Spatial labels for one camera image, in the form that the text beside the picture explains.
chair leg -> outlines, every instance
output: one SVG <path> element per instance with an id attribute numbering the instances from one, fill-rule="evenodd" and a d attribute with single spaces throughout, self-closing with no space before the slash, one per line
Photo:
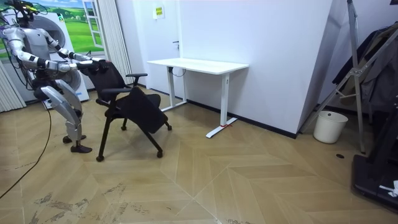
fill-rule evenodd
<path id="1" fill-rule="evenodd" d="M 125 130 L 127 130 L 127 128 L 126 128 L 126 124 L 127 124 L 127 118 L 125 118 L 125 119 L 124 119 L 124 121 L 123 121 L 123 125 L 120 127 L 120 128 L 122 129 L 122 131 L 125 131 Z"/>
<path id="2" fill-rule="evenodd" d="M 104 132 L 102 134 L 101 145 L 99 147 L 99 153 L 96 158 L 96 160 L 98 162 L 101 162 L 104 160 L 104 149 L 105 149 L 106 139 L 108 138 L 108 131 L 109 131 L 111 122 L 112 122 L 112 117 L 108 116 L 105 121 L 105 127 L 104 127 Z"/>
<path id="3" fill-rule="evenodd" d="M 167 130 L 171 131 L 173 129 L 173 127 L 171 125 L 169 125 L 167 121 L 165 121 L 164 124 L 166 124 Z"/>
<path id="4" fill-rule="evenodd" d="M 157 149 L 156 156 L 158 158 L 162 158 L 163 157 L 163 149 L 159 146 L 159 144 L 155 141 L 155 139 L 147 131 L 142 130 L 142 132 L 147 136 L 147 138 L 151 141 L 151 143 L 156 147 L 156 149 Z"/>

white trash bin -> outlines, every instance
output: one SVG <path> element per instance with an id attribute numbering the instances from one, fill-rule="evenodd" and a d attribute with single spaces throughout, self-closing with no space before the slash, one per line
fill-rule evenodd
<path id="1" fill-rule="evenodd" d="M 348 118 L 342 114 L 321 111 L 318 115 L 313 136 L 318 141 L 333 144 L 337 142 L 347 121 Z"/>

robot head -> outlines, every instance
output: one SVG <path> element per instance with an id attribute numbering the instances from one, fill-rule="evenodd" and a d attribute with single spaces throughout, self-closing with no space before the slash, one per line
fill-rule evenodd
<path id="1" fill-rule="evenodd" d="M 21 27 L 28 27 L 29 22 L 33 21 L 33 14 L 37 15 L 38 10 L 34 8 L 31 2 L 21 0 L 8 0 L 5 5 L 11 6 L 16 11 L 17 23 Z"/>

humanoid robot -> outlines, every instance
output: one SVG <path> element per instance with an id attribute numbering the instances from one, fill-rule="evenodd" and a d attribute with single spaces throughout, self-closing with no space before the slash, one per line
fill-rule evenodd
<path id="1" fill-rule="evenodd" d="M 76 54 L 61 48 L 56 41 L 43 29 L 29 28 L 29 22 L 33 21 L 34 14 L 38 14 L 32 3 L 20 0 L 12 0 L 5 3 L 16 12 L 16 24 L 6 24 L 0 27 L 0 36 L 15 56 L 21 69 L 30 70 L 35 78 L 31 80 L 34 96 L 39 100 L 49 100 L 51 107 L 60 113 L 67 121 L 67 134 L 64 143 L 72 142 L 71 152 L 89 153 L 92 148 L 82 146 L 81 118 L 83 109 L 75 91 L 63 80 L 57 79 L 62 73 L 79 75 L 78 70 L 108 69 L 105 59 L 92 58 L 86 55 Z M 58 51 L 62 58 L 80 61 L 79 63 L 56 62 L 50 59 L 49 48 Z"/>

robot leg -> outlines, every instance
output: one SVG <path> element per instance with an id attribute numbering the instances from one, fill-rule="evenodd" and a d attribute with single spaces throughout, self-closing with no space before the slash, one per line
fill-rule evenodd
<path id="1" fill-rule="evenodd" d="M 64 97 L 73 106 L 73 110 L 81 120 L 81 117 L 83 116 L 83 108 L 81 107 L 81 103 L 79 97 L 76 95 L 76 92 L 73 91 L 73 89 L 63 80 L 56 80 L 55 84 L 63 91 Z M 71 143 L 72 139 L 70 136 L 65 136 L 63 137 L 62 142 Z"/>
<path id="2" fill-rule="evenodd" d="M 73 146 L 70 148 L 70 151 L 79 153 L 91 152 L 92 148 L 85 147 L 80 144 L 81 121 L 69 102 L 51 86 L 42 87 L 40 90 L 50 99 L 51 107 L 67 120 L 65 123 L 67 126 L 67 133 L 73 142 Z"/>

